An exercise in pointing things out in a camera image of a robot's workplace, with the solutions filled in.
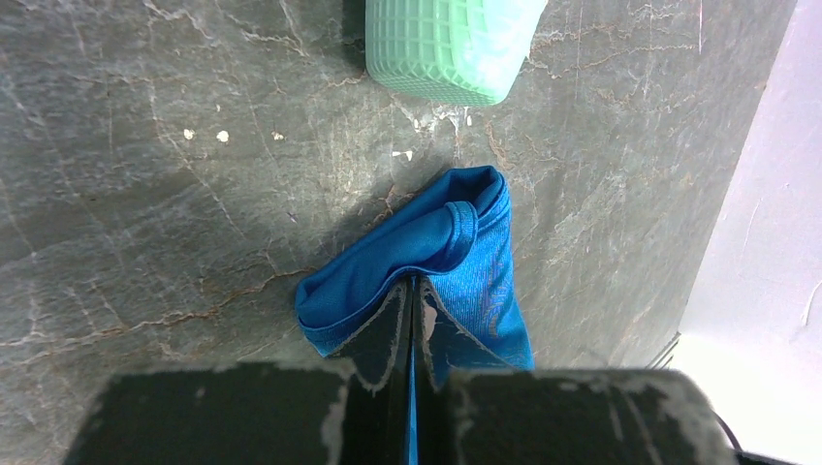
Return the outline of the blue cloth napkin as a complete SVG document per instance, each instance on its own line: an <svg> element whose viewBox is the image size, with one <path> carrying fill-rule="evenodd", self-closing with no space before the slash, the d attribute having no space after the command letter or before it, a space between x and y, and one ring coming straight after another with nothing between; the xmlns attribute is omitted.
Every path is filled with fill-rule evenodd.
<svg viewBox="0 0 822 465"><path fill-rule="evenodd" d="M459 387L533 369L511 198L493 167L447 170L296 290L300 328L354 368L336 464L460 464Z"/></svg>

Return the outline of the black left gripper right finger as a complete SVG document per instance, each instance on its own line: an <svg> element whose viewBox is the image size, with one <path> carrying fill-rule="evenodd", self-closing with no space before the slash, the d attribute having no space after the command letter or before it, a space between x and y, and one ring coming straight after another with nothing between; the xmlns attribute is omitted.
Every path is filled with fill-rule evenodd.
<svg viewBox="0 0 822 465"><path fill-rule="evenodd" d="M414 291L422 464L734 464L707 398L674 371L523 370Z"/></svg>

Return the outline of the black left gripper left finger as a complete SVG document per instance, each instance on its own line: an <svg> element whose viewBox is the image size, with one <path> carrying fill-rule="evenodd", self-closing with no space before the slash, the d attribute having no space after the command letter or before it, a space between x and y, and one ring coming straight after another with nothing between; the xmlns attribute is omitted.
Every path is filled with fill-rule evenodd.
<svg viewBox="0 0 822 465"><path fill-rule="evenodd" d="M323 359L161 365L114 376L69 464L405 464L413 283Z"/></svg>

